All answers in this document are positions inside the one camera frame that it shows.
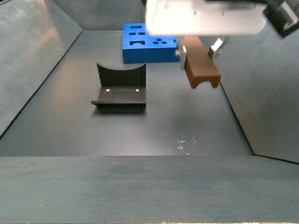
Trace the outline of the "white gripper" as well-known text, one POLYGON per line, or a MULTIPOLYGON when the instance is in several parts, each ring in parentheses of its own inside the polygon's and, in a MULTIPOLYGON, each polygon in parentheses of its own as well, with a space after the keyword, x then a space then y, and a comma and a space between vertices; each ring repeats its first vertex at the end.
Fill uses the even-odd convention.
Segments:
MULTIPOLYGON (((211 58, 220 56, 228 38, 226 35, 255 35, 267 23, 266 6, 247 0, 147 0, 146 29, 155 36, 216 36, 210 46, 211 58)), ((175 55, 184 68, 187 48, 178 45, 175 55)))

